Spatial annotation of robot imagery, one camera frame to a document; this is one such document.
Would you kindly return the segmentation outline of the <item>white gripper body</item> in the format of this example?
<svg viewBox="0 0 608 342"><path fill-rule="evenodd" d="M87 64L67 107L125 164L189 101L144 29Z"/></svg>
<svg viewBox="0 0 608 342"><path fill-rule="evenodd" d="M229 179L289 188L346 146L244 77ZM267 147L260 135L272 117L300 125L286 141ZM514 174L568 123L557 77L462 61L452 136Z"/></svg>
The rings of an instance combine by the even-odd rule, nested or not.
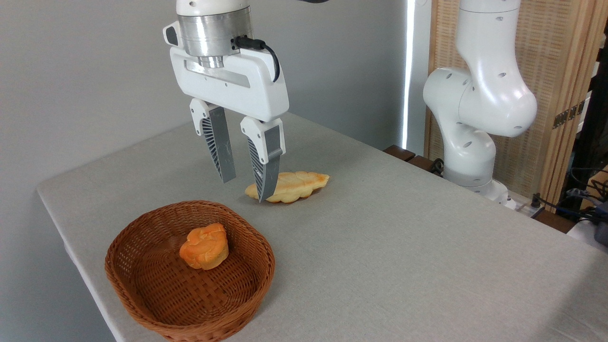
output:
<svg viewBox="0 0 608 342"><path fill-rule="evenodd" d="M242 48L225 56L223 67L203 67L184 49L178 22L163 28L170 45L174 75L185 95L236 111L263 122L280 117L289 109L283 74L277 80L273 56L266 50Z"/></svg>

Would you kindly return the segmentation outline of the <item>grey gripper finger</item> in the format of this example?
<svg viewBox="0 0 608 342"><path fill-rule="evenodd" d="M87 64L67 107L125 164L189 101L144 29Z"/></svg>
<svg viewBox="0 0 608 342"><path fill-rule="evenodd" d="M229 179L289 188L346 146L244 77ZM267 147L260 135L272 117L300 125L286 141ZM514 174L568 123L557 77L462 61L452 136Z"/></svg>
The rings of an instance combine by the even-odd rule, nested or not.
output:
<svg viewBox="0 0 608 342"><path fill-rule="evenodd" d="M200 99L192 99L190 113L198 136L208 147L211 159L222 182L236 177L225 109Z"/></svg>
<svg viewBox="0 0 608 342"><path fill-rule="evenodd" d="M263 123L246 116L240 126L247 136L256 193L262 202L275 193L280 157L286 153L283 123L281 119Z"/></svg>

